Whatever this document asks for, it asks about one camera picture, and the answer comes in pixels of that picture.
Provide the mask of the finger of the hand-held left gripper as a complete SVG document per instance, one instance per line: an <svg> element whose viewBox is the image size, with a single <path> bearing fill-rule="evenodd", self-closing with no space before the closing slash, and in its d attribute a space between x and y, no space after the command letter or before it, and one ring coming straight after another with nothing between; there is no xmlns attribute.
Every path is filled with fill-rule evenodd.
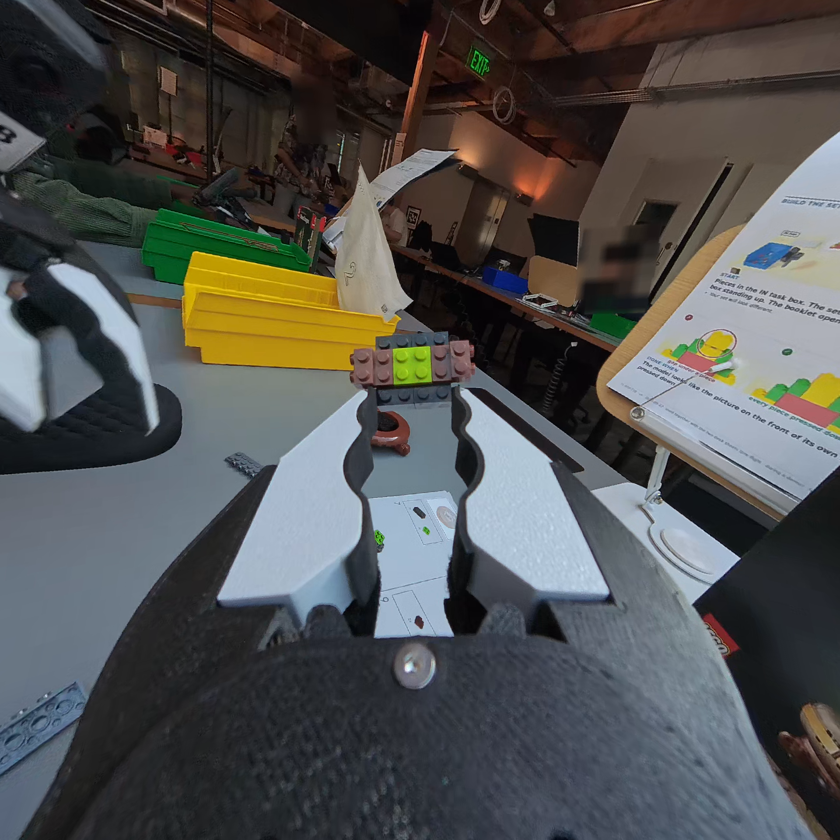
<svg viewBox="0 0 840 840"><path fill-rule="evenodd" d="M46 418L40 343L15 317L7 294L13 272L1 269L1 414L24 432Z"/></svg>
<svg viewBox="0 0 840 840"><path fill-rule="evenodd" d="M139 323L123 290L93 261L50 261L26 279L26 301L65 329L79 356L151 434L160 410Z"/></svg>

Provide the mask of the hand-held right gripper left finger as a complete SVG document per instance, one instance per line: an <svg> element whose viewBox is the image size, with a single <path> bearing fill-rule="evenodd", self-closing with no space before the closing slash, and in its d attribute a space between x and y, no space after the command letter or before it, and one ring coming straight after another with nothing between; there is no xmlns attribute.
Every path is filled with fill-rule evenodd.
<svg viewBox="0 0 840 840"><path fill-rule="evenodd" d="M283 455L217 595L222 607L280 606L301 629L336 607L375 634L381 575L364 483L373 470L373 391L358 391Z"/></svg>

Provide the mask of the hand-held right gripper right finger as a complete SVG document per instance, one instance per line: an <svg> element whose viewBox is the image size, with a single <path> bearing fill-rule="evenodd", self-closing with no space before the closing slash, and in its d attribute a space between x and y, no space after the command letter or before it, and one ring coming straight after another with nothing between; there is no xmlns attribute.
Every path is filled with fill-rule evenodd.
<svg viewBox="0 0 840 840"><path fill-rule="evenodd" d="M497 606L530 629L553 602L608 603L611 593L562 480L571 478L468 391L454 389L458 501L445 613L475 634Z"/></svg>

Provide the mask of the dark grey Lego assembly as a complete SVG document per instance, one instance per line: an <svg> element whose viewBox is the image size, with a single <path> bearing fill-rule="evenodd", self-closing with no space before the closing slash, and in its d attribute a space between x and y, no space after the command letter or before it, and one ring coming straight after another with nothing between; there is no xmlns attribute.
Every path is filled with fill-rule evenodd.
<svg viewBox="0 0 840 840"><path fill-rule="evenodd" d="M476 372L476 350L448 332L395 333L350 355L350 382L372 390L381 410L451 403L454 386Z"/></svg>

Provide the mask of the grey desk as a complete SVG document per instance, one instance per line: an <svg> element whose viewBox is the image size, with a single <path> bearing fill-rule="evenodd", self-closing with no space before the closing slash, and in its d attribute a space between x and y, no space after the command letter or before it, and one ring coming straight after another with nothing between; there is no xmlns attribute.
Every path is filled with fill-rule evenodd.
<svg viewBox="0 0 840 840"><path fill-rule="evenodd" d="M273 465L354 394L345 371L204 364L184 343L181 292L152 280L139 250L82 246L139 295L182 435L139 463L2 477L2 721L75 680L91 692L151 587L244 488L227 456Z"/></svg>

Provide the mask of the white stand base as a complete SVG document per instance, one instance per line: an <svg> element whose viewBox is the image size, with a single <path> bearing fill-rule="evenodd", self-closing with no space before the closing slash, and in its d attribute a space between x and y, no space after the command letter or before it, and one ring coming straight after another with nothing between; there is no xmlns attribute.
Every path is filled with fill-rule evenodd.
<svg viewBox="0 0 840 840"><path fill-rule="evenodd" d="M739 561L737 554L668 503L647 501L641 486L624 482L593 494L651 552L689 602Z"/></svg>

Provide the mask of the black padded rest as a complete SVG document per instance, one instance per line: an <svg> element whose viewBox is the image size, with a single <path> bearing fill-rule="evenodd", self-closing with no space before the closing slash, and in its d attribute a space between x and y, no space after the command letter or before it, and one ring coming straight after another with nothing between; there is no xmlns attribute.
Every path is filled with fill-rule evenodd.
<svg viewBox="0 0 840 840"><path fill-rule="evenodd" d="M182 434L182 405L169 389L154 389L160 422L149 434L127 386L104 385L33 433L2 418L1 474L120 466L163 454Z"/></svg>

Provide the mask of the instruction booklet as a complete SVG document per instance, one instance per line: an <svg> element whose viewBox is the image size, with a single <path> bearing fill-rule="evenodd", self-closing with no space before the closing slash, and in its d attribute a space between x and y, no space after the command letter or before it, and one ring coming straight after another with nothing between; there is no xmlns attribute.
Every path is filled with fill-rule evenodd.
<svg viewBox="0 0 840 840"><path fill-rule="evenodd" d="M381 574L375 637L440 636L456 504L446 490L369 500Z"/></svg>

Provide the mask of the small green plastic bin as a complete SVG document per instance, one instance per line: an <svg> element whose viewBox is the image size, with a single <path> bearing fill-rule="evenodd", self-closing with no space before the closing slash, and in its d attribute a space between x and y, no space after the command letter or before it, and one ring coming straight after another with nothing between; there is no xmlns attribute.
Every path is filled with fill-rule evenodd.
<svg viewBox="0 0 840 840"><path fill-rule="evenodd" d="M590 328L622 341L636 327L640 316L632 318L618 313L597 312L591 316Z"/></svg>

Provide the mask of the wooden stand board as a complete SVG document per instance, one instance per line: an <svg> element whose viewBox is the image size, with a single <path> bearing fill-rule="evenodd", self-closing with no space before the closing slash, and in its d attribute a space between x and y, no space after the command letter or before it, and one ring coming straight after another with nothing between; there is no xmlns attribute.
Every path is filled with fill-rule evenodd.
<svg viewBox="0 0 840 840"><path fill-rule="evenodd" d="M758 478L736 465L725 466L723 457L717 452L692 443L685 435L671 431L667 432L665 437L661 437L655 428L646 427L632 419L631 414L636 403L614 392L609 386L610 381L650 343L743 228L744 224L730 228L714 237L696 252L677 278L659 295L637 326L604 363L597 376L595 389L600 404L610 418L629 426L633 432L641 434L643 438L649 439L656 445L663 446L685 465L726 488L751 507L761 511L762 514L779 522L795 508L796 500L782 500L781 492L772 487L759 489Z"/></svg>

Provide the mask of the long wooden table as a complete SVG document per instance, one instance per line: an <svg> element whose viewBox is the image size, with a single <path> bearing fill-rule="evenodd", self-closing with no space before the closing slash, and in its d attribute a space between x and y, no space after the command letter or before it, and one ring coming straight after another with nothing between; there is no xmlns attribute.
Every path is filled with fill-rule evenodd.
<svg viewBox="0 0 840 840"><path fill-rule="evenodd" d="M393 254L403 256L410 259L412 262L420 265L425 270L439 274L443 277L449 278L462 286L470 288L474 291L484 295L485 298L492 298L499 301L511 311L527 317L535 322L543 322L550 326L566 332L576 339L593 344L594 346L612 353L620 345L621 340L604 333L599 330L592 329L589 325L582 323L579 320L569 318L567 316L554 315L549 312L530 307L522 299L522 295L516 295L507 290L500 290L496 287L484 283L482 280L457 271L448 269L434 263L432 260L425 258L420 252L404 248L398 245L391 245Z"/></svg>

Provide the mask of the beige paper bag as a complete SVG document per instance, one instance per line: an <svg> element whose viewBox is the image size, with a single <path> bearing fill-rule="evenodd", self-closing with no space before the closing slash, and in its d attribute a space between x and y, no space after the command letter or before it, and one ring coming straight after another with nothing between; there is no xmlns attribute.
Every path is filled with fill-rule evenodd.
<svg viewBox="0 0 840 840"><path fill-rule="evenodd" d="M339 307L391 322L412 299L397 278L379 209L362 168L343 220L334 266Z"/></svg>

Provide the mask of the black monitor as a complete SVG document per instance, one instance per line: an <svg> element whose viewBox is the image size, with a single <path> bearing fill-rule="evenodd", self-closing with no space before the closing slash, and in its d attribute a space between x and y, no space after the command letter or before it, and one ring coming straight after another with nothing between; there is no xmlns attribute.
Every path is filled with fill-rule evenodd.
<svg viewBox="0 0 840 840"><path fill-rule="evenodd" d="M577 267L580 223L536 213L528 219L534 255Z"/></svg>

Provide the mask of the printed instruction sheet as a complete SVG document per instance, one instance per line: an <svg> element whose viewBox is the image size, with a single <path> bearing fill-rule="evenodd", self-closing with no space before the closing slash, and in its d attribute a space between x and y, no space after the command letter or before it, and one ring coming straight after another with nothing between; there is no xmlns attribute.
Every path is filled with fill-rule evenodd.
<svg viewBox="0 0 840 840"><path fill-rule="evenodd" d="M744 225L614 392L799 504L838 468L839 139Z"/></svg>

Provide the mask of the white paper sheet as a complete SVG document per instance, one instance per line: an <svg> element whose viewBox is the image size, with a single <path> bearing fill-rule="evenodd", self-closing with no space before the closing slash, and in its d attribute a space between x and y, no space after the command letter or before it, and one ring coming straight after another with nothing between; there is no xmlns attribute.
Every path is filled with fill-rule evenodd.
<svg viewBox="0 0 840 840"><path fill-rule="evenodd" d="M405 187L428 175L459 165L457 149L422 149L399 164L384 170L370 183L371 194L377 209L390 202Z"/></svg>

